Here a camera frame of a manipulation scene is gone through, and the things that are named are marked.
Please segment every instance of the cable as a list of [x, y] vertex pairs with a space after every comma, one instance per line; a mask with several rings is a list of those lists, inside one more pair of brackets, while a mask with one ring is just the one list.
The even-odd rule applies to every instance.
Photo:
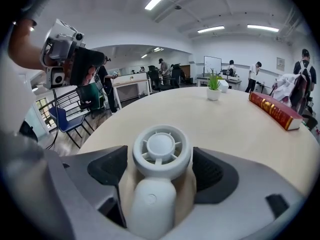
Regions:
[[55, 104], [55, 114], [56, 114], [56, 134], [54, 137], [53, 142], [51, 143], [51, 145], [49, 145], [46, 150], [49, 150], [52, 148], [52, 146], [55, 145], [56, 143], [56, 139], [58, 137], [58, 132], [59, 132], [59, 113], [58, 113], [58, 101], [57, 101], [57, 95], [56, 95], [56, 91], [53, 89], [53, 96], [54, 96], [54, 104]]

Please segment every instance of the whiteboard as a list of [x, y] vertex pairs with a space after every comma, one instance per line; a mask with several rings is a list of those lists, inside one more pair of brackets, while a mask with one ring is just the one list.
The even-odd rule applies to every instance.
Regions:
[[213, 69], [214, 73], [220, 73], [221, 58], [204, 56], [204, 73], [211, 73], [211, 69]]

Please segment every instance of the potted plant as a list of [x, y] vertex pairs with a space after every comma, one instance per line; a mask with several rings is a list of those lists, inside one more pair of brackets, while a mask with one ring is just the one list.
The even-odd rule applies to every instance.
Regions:
[[214, 74], [214, 71], [212, 70], [209, 77], [208, 89], [206, 90], [207, 98], [211, 101], [219, 100], [221, 94], [221, 90], [219, 89], [219, 78], [218, 73]]

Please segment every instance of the window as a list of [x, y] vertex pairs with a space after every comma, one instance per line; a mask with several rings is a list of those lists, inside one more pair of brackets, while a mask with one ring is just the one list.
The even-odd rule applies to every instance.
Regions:
[[49, 109], [52, 107], [52, 105], [50, 104], [48, 106], [45, 106], [45, 105], [48, 104], [47, 99], [46, 98], [42, 98], [42, 99], [37, 100], [35, 103], [36, 103], [36, 105], [37, 105], [37, 107], [38, 107], [38, 109], [40, 111], [40, 114], [41, 114], [46, 126], [48, 128], [56, 127], [55, 122], [51, 119], [50, 114], [49, 114]]

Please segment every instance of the white pot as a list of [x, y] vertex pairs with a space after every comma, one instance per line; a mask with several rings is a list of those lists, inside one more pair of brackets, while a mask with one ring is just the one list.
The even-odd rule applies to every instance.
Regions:
[[219, 97], [221, 95], [221, 90], [211, 90], [209, 88], [206, 89], [206, 96], [211, 101], [217, 101], [219, 100]]
[[229, 84], [227, 83], [226, 80], [219, 79], [218, 81], [220, 83], [219, 89], [221, 90], [222, 93], [226, 93], [227, 90], [229, 89]]

